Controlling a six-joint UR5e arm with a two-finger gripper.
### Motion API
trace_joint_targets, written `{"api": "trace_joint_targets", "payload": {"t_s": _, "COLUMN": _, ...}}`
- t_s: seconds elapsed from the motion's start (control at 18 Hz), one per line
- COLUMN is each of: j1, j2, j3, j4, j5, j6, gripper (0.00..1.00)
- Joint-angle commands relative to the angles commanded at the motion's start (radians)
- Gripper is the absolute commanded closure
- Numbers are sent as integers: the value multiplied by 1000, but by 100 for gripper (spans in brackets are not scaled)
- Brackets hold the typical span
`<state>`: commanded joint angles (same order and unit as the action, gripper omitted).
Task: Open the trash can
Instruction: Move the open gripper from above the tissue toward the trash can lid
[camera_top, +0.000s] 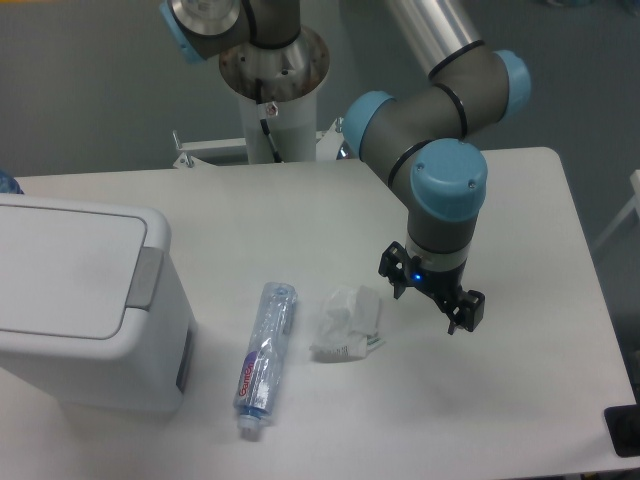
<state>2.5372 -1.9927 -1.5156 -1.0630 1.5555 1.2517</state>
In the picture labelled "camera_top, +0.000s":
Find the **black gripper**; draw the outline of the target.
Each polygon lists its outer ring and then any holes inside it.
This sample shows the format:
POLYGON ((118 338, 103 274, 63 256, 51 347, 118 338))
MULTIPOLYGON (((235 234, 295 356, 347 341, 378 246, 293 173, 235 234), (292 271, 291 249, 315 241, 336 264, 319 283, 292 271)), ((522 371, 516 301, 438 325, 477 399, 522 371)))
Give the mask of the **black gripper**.
POLYGON ((484 316, 485 295, 461 287, 470 245, 449 253, 435 253, 415 242, 405 247, 392 242, 379 262, 378 273, 393 287, 393 297, 399 299, 410 285, 437 303, 449 319, 449 335, 458 329, 473 332, 484 316))

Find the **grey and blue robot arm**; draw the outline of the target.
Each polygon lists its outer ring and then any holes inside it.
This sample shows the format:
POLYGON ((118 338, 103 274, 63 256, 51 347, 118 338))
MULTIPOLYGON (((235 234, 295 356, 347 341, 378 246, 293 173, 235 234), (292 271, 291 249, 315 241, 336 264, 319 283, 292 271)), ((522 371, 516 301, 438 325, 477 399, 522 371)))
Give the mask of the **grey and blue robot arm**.
MULTIPOLYGON (((432 299, 451 330, 473 331, 485 297, 461 281, 488 167, 467 136, 520 111, 531 92, 525 63, 492 51, 457 1, 391 1, 388 9, 427 75, 417 96, 358 98, 344 139, 404 204, 407 238, 382 254, 396 295, 432 299)), ((315 95, 329 70, 322 40, 296 1, 164 1, 161 15, 190 63, 216 59, 241 107, 252 163, 308 161, 316 154, 315 95)))

